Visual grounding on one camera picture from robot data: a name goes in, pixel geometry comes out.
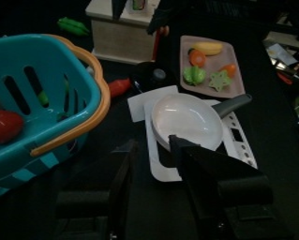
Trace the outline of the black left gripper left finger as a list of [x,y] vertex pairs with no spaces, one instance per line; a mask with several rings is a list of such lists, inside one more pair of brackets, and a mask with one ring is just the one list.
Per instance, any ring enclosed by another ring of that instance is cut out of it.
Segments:
[[125,240],[136,153],[128,140],[70,178],[57,194],[53,240]]

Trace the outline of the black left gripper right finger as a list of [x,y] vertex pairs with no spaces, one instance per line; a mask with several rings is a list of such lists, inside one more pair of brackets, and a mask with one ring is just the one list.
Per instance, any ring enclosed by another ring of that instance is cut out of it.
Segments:
[[173,135],[169,152],[187,187],[199,240],[293,240],[259,170]]

